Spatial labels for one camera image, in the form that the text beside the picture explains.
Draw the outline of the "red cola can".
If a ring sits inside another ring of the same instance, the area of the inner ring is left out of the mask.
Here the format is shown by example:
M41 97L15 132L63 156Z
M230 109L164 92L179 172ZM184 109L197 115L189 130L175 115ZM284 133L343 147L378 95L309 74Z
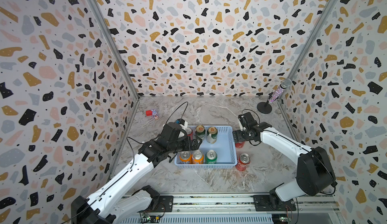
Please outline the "red cola can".
M237 159L236 169L244 172L251 162L250 156L247 153L241 153Z
M189 137L192 137L192 136L193 136L193 133L192 133L192 129L191 129L191 128L187 127L187 128L185 129L185 132L187 133L187 136L189 136Z
M245 141L243 141L243 142L237 142L237 143L235 144L235 147L236 147L236 148L243 148L244 145L245 145Z

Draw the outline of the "green soda can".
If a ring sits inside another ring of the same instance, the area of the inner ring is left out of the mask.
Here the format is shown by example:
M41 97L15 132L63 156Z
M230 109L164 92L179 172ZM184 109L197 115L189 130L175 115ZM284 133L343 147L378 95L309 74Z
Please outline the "green soda can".
M217 163L217 153L214 150L208 150L205 155L206 164L216 164Z

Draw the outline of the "green white gold-top can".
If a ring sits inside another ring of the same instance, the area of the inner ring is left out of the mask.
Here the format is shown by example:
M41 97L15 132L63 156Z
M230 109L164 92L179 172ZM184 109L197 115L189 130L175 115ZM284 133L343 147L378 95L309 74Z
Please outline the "green white gold-top can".
M217 141L218 130L216 127L209 127L207 129L206 140L210 144L214 144Z

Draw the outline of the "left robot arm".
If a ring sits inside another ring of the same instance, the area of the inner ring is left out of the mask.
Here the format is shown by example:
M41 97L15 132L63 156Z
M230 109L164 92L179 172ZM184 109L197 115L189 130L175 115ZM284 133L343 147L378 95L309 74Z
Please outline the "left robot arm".
M171 153L198 150L200 138L183 136L176 141L169 140L166 146L161 139L150 140L142 145L133 160L108 183L89 195L77 197L71 204L70 224L118 224L139 212L166 211L160 201L160 194L151 186L145 186L129 198L123 196L147 173L151 172Z

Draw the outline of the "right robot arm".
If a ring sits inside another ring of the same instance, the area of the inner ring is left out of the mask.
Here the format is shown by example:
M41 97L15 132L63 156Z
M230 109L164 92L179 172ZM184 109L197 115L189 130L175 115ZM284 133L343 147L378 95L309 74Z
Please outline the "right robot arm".
M250 112L238 116L239 130L233 131L235 142L257 141L267 144L285 155L297 166L296 177L269 192L272 208L294 198L317 194L332 195L324 192L329 186L335 188L336 177L328 154L322 147L310 147L297 142L276 130L266 122L258 123Z

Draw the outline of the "light blue plastic basket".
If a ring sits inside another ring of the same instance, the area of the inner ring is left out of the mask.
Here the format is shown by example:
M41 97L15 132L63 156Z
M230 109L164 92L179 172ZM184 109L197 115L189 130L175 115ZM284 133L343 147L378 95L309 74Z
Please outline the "light blue plastic basket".
M235 142L232 134L232 127L228 125L214 125L217 129L217 140L215 143L208 143L203 140L199 150L205 155L207 151L214 150L217 154L215 164L207 164L204 158L203 164L183 164L179 159L179 153L174 159L174 164L180 169L232 169L237 164Z

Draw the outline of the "orange soda can front left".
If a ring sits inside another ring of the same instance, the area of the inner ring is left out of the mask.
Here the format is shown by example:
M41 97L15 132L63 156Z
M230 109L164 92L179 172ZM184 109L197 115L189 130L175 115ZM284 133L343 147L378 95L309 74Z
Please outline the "orange soda can front left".
M179 161L181 164L188 165L191 164L191 152L182 151L179 153Z

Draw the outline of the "orange soda can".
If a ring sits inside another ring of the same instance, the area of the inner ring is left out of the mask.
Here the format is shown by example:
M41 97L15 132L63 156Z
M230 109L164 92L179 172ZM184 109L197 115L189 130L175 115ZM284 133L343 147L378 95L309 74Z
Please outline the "orange soda can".
M179 161L181 164L188 165L191 164L191 152L182 151L179 153Z
M204 154L201 150L193 151L191 155L192 164L203 164L204 163Z

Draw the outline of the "glitter microphone on stand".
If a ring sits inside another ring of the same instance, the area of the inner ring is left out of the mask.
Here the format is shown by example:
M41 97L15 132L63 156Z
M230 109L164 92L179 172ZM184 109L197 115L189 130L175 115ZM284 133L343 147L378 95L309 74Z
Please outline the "glitter microphone on stand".
M269 98L266 102L260 102L258 105L257 105L257 110L263 114L269 114L272 112L272 106L271 106L271 103L273 103L274 101L276 101L281 95L282 93L291 86L292 84L292 80L291 79L285 79L281 82L281 84L279 85L279 87L274 91L272 92L270 95L269 95Z

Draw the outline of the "small red toy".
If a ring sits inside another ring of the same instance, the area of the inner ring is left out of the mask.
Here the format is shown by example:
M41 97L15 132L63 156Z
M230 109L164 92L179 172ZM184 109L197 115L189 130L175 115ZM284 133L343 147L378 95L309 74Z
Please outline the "small red toy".
M146 116L152 116L155 120L158 120L159 119L159 115L158 115L158 112L153 109L153 110L147 110L146 111Z

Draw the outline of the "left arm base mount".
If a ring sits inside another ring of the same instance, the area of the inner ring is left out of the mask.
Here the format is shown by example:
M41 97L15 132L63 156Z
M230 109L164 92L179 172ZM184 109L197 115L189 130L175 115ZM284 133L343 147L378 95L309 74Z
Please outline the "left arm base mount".
M161 195L151 200L147 208L140 209L140 212L171 213L173 209L173 195Z

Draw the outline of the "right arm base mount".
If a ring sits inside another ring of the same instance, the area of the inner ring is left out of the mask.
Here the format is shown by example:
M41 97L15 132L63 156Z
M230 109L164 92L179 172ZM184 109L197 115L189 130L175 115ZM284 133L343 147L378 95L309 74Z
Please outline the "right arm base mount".
M256 212L296 211L296 205L293 200L283 202L274 195L253 195L253 204Z

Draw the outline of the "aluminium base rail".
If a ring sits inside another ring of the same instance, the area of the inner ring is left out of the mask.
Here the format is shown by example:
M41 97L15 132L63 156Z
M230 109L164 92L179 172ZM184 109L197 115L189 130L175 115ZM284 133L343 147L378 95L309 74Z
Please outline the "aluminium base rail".
M253 195L264 193L164 193L173 195L171 213L139 212L118 224L343 224L330 196L292 199L296 211L256 212Z

